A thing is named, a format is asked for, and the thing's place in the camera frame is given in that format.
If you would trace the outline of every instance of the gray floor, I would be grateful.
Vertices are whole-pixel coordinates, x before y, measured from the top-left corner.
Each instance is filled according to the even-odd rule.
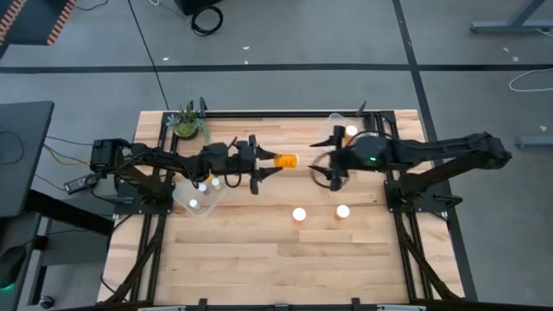
[[[174,7],[172,1],[161,1]],[[538,33],[474,36],[468,31],[471,21],[507,19],[523,2],[401,3],[420,64],[553,63],[553,38]],[[225,24],[206,38],[194,36],[186,19],[147,0],[133,4],[157,65],[407,61],[387,0],[225,0],[220,5]],[[553,3],[547,2],[536,16],[553,19]],[[115,0],[91,12],[75,11],[53,47],[10,46],[0,60],[2,67],[123,65],[148,66],[149,59],[126,1]],[[553,306],[549,209],[553,194],[548,189],[553,149],[519,151],[512,145],[520,135],[551,133],[553,92],[511,92],[507,84],[518,74],[425,72],[422,76],[440,138],[486,130],[513,153],[513,160],[500,171],[475,171],[452,180],[454,193],[465,199],[458,211],[478,297]],[[161,73],[160,79],[171,108],[199,96],[206,98],[210,109],[356,108],[364,100],[367,108],[418,108],[408,72]],[[521,86],[552,87],[553,73],[530,77]],[[0,93],[2,103],[54,101],[49,134],[83,142],[131,139],[139,111],[165,107],[153,73],[2,74]],[[540,126],[547,128],[545,133]],[[48,143],[69,156],[90,155],[86,147]],[[61,185],[85,174],[86,168],[61,167],[45,153],[37,173]],[[33,188],[67,197],[40,180]],[[109,182],[100,185],[100,192],[113,192]],[[51,269],[44,293],[56,298],[55,308],[90,304],[98,292],[101,270],[102,263]],[[71,292],[62,289],[67,284]]]

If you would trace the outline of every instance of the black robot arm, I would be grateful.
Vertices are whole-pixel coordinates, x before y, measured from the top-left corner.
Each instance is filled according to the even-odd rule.
[[[314,171],[323,173],[330,181],[330,190],[341,189],[344,179],[348,177],[348,170],[385,173],[392,170],[408,170],[421,162],[449,160],[419,175],[402,175],[399,181],[401,195],[405,198],[424,192],[429,186],[474,168],[503,168],[512,158],[503,148],[501,141],[487,133],[432,143],[373,136],[372,134],[381,133],[371,131],[363,134],[366,135],[342,146],[345,129],[335,126],[333,135],[327,141],[312,145],[335,147],[335,150],[327,153],[330,157],[328,168],[317,166],[316,163],[310,166]]]
[[[231,147],[235,147],[238,153],[229,155]],[[235,138],[229,146],[213,143],[204,146],[198,155],[191,156],[172,154],[124,139],[104,139],[94,142],[90,169],[100,178],[115,175],[136,187],[148,200],[161,203],[170,198],[167,185],[155,176],[142,173],[136,166],[150,166],[181,174],[193,184],[204,181],[209,175],[248,174],[251,176],[251,193],[258,194],[258,183],[282,168],[257,168],[256,161],[275,156],[259,147],[254,135],[250,135],[248,141],[236,142]]]

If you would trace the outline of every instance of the wooden tabletop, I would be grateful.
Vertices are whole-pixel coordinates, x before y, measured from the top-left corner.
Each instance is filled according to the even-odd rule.
[[[415,110],[396,111],[396,118],[400,137],[424,140]],[[135,143],[155,147],[161,121],[161,111],[142,112]],[[352,297],[362,303],[408,302],[394,220],[385,204],[385,175],[354,172],[336,193],[309,179],[308,165],[322,152],[309,145],[323,140],[325,121],[316,117],[207,121],[212,142],[229,143],[235,136],[246,139],[253,133],[266,150],[298,154],[299,167],[259,184],[259,195],[250,194],[245,178],[206,219],[175,205],[165,227],[156,305],[197,305],[200,298],[219,305],[348,304]],[[362,128],[360,119],[354,122]],[[171,137],[168,132],[166,150]],[[178,152],[197,154],[203,142],[199,134],[193,141],[180,142]],[[415,171],[428,168],[424,163]],[[350,206],[349,218],[334,218],[339,204]],[[301,224],[291,218],[296,207],[307,210]],[[429,263],[451,290],[463,295],[446,223],[427,213],[419,213],[418,221]],[[142,224],[143,216],[135,215],[113,235],[104,272],[113,288],[136,261]],[[418,269],[413,271],[422,297]],[[142,298],[148,276],[149,267],[143,274]],[[110,294],[102,287],[99,300]]]

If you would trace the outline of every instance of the potted plant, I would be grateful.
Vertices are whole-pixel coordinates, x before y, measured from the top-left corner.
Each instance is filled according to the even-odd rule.
[[[201,130],[205,134],[206,143],[209,142],[209,129],[206,126],[204,119],[200,118],[197,111],[192,110],[193,102],[187,105],[187,109],[182,109],[179,112],[170,115],[167,118],[166,125],[173,128],[173,132],[182,140],[192,140],[198,136]]]

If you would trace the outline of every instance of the plant pot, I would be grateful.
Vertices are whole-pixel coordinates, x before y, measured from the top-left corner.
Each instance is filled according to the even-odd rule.
[[[198,132],[200,130],[199,129],[196,129],[194,131],[194,133],[192,133],[192,135],[189,135],[189,136],[180,136],[179,134],[177,134],[176,130],[173,129],[173,133],[175,133],[175,135],[177,135],[179,137],[179,139],[182,139],[182,140],[193,140],[195,139],[197,136],[198,136]]]

